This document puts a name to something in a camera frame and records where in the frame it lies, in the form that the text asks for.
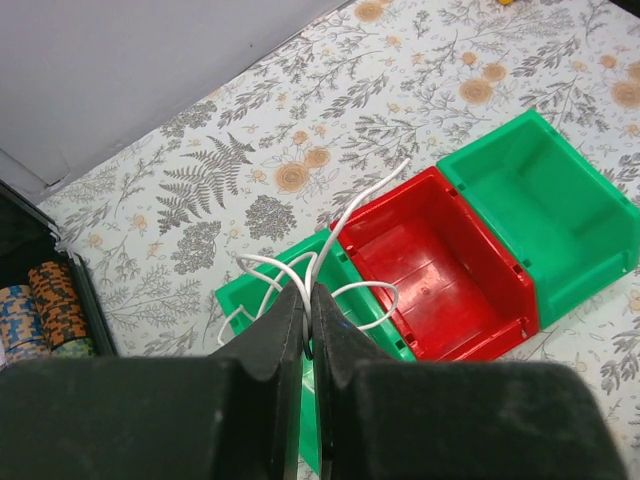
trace green plastic container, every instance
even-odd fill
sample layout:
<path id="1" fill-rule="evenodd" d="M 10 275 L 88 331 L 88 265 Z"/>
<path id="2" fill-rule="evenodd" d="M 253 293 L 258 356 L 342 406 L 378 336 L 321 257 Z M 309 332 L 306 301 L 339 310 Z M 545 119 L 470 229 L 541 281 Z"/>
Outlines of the green plastic container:
<path id="1" fill-rule="evenodd" d="M 322 230 L 291 247 L 276 258 L 284 263 L 289 263 L 305 252 L 320 253 L 322 246 L 329 238 L 329 234 L 329 230 Z M 308 261 L 304 261 L 293 268 L 301 278 L 304 278 L 304 271 L 308 263 Z M 279 269 L 269 265 L 262 265 L 257 270 L 271 278 L 275 278 L 280 272 Z M 281 284 L 284 285 L 287 281 L 288 277 L 285 276 Z M 325 284 L 330 291 L 334 291 L 348 283 L 361 282 L 362 277 L 342 247 L 338 242 L 335 242 L 322 265 L 318 281 Z M 217 290 L 216 297 L 225 315 L 230 315 L 240 305 L 244 305 L 247 312 L 255 316 L 268 288 L 269 286 L 265 282 L 250 275 L 242 275 Z M 276 294 L 274 293 L 269 306 L 271 306 L 275 298 Z M 342 313 L 355 325 L 374 322 L 384 315 L 384 311 L 368 288 L 347 291 L 336 300 Z M 231 328 L 236 335 L 244 331 L 249 325 L 251 325 L 251 320 L 242 314 L 231 321 Z M 415 361 L 411 350 L 389 320 L 376 328 L 368 330 L 366 333 L 393 357 L 399 360 Z M 302 458 L 311 468 L 318 472 L 318 435 L 316 429 L 313 364 L 307 359 L 304 359 L 303 365 L 299 451 Z"/>
<path id="2" fill-rule="evenodd" d="M 638 209 L 534 111 L 437 167 L 533 278 L 541 328 L 638 263 Z"/>

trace floral pattern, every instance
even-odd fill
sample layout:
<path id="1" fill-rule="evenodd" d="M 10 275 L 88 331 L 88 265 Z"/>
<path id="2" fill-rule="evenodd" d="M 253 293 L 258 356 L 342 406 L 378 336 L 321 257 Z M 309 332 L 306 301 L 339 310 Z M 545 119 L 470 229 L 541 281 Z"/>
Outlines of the floral pattern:
<path id="1" fill-rule="evenodd" d="M 408 178 L 528 108 L 640 206 L 638 52 L 640 20 L 607 0 L 359 1 L 42 208 L 121 353 L 208 354 L 238 253 L 280 252 L 404 158 Z M 506 356 L 575 369 L 635 479 L 638 339 L 640 268 Z"/>

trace gray wall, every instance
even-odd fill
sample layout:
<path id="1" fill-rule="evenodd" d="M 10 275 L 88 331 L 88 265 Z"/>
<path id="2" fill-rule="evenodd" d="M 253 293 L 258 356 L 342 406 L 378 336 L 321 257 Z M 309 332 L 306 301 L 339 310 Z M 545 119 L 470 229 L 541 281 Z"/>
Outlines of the gray wall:
<path id="1" fill-rule="evenodd" d="M 0 178 L 34 200 L 343 0 L 5 0 Z"/>

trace fern print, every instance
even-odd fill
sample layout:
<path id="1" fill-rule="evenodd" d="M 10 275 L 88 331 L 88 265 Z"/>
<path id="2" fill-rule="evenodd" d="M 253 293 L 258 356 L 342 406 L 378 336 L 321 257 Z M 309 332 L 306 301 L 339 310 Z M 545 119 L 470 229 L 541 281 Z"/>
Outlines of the fern print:
<path id="1" fill-rule="evenodd" d="M 229 144 L 208 136 L 213 142 L 213 150 L 199 150 L 182 155 L 198 162 L 197 165 L 165 170 L 171 183 L 161 183 L 160 188 L 170 196 L 156 197 L 165 209 L 158 213 L 160 233 L 164 234 L 183 223 L 191 223 L 192 217 L 202 218 L 201 213 L 211 213 L 213 200 L 225 208 L 225 192 L 238 194 L 238 173 L 242 165 L 251 165 L 247 153 L 255 150 L 248 143 L 242 143 L 230 133 Z"/>

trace white string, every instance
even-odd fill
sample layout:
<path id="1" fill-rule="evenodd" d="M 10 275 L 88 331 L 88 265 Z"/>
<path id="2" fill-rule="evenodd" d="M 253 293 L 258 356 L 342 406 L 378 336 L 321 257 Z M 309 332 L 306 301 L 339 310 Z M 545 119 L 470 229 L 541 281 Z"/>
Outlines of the white string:
<path id="1" fill-rule="evenodd" d="M 389 182 L 391 182 L 394 178 L 396 178 L 398 175 L 400 175 L 400 173 L 402 172 L 402 170 L 404 170 L 406 168 L 406 166 L 409 164 L 409 162 L 411 161 L 410 158 L 405 159 L 393 172 L 391 172 L 391 174 L 389 174 L 387 177 L 383 178 L 382 180 L 380 180 L 378 183 L 376 183 L 375 185 L 373 185 L 372 187 L 364 190 L 363 192 L 361 192 L 347 207 L 347 209 L 345 210 L 345 212 L 342 214 L 342 216 L 340 217 L 340 220 L 338 221 L 338 223 L 336 224 L 335 228 L 333 229 L 333 231 L 331 232 L 331 234 L 329 235 L 329 238 L 327 239 L 327 241 L 325 242 L 325 244 L 322 247 L 322 250 L 320 250 L 320 254 L 316 254 L 315 252 L 306 252 L 296 258 L 294 258 L 291 262 L 289 262 L 289 264 L 285 264 L 283 262 L 280 262 L 279 260 L 270 258 L 270 257 L 265 257 L 262 255 L 253 255 L 250 253 L 243 253 L 240 254 L 236 257 L 236 263 L 238 264 L 238 266 L 240 267 L 240 269 L 253 276 L 256 277 L 264 282 L 267 282 L 269 284 L 269 289 L 267 290 L 267 293 L 265 294 L 264 298 L 262 299 L 262 302 L 260 304 L 260 308 L 258 309 L 258 314 L 256 315 L 256 317 L 252 317 L 251 315 L 249 315 L 249 313 L 245 310 L 244 306 L 240 306 L 238 307 L 223 323 L 222 328 L 220 329 L 220 332 L 218 333 L 218 344 L 219 345 L 224 345 L 224 342 L 222 341 L 222 332 L 223 330 L 227 327 L 227 325 L 229 325 L 229 322 L 235 318 L 237 315 L 239 315 L 240 313 L 244 313 L 249 319 L 251 319 L 251 321 L 255 321 L 256 318 L 260 318 L 260 316 L 263 314 L 266 306 L 269 303 L 269 299 L 271 298 L 271 295 L 273 294 L 273 291 L 276 290 L 278 292 L 282 291 L 282 286 L 280 285 L 280 280 L 282 280 L 282 277 L 284 275 L 288 275 L 289 278 L 291 278 L 291 280 L 295 283 L 296 287 L 298 288 L 298 290 L 300 291 L 300 296 L 302 297 L 302 304 L 304 307 L 304 314 L 303 314 L 303 341 L 305 343 L 305 346 L 308 347 L 309 345 L 309 339 L 310 339 L 310 330 L 311 330 L 311 325 L 310 325 L 310 321 L 311 321 L 311 290 L 313 288 L 313 285 L 316 282 L 316 279 L 318 278 L 318 274 L 320 273 L 320 269 L 322 268 L 322 264 L 324 263 L 325 259 L 327 258 L 327 255 L 329 254 L 329 251 L 331 250 L 331 246 L 336 242 L 336 240 L 338 239 L 338 235 L 340 234 L 340 232 L 342 231 L 342 229 L 344 228 L 345 224 L 347 223 L 347 221 L 349 220 L 349 217 L 351 216 L 351 214 L 356 210 L 356 208 L 358 208 L 358 206 L 360 205 L 360 203 L 362 203 L 363 200 L 365 200 L 367 197 L 369 197 L 370 195 L 372 195 L 373 193 L 377 192 L 378 190 L 380 190 L 381 188 L 383 188 L 385 185 L 387 185 Z M 303 280 L 298 276 L 298 274 L 296 274 L 293 271 L 293 267 L 294 265 L 297 265 L 299 262 L 301 262 L 302 260 L 305 260 L 309 258 L 309 264 L 307 265 L 307 268 L 305 270 L 305 275 L 304 275 L 304 282 Z M 250 267 L 248 267 L 247 265 L 244 264 L 244 262 L 242 260 L 251 260 L 254 262 L 260 262 L 260 263 L 266 263 L 268 265 L 272 265 L 274 267 L 277 267 L 280 269 L 280 272 L 278 273 L 278 275 L 276 276 L 275 279 L 272 279 Z M 367 325 L 360 325 L 358 326 L 358 330 L 361 331 L 366 331 L 366 330 L 370 330 L 372 328 L 375 328 L 377 326 L 379 326 L 380 324 L 382 324 L 385 320 L 387 320 L 389 317 L 391 317 L 391 315 L 393 315 L 393 313 L 396 311 L 396 308 L 398 307 L 398 302 L 399 302 L 399 292 L 398 289 L 387 282 L 378 282 L 378 281 L 364 281 L 364 282 L 354 282 L 354 283 L 350 283 L 347 284 L 343 287 L 340 287 L 338 290 L 336 290 L 335 292 L 332 293 L 332 297 L 335 298 L 338 295 L 348 291 L 348 290 L 352 290 L 354 288 L 360 288 L 360 287 L 382 287 L 382 288 L 388 288 L 390 290 L 393 291 L 393 303 L 391 305 L 391 308 L 387 311 L 387 313 L 385 315 L 383 315 L 381 318 L 379 318 L 378 320 L 371 322 Z"/>

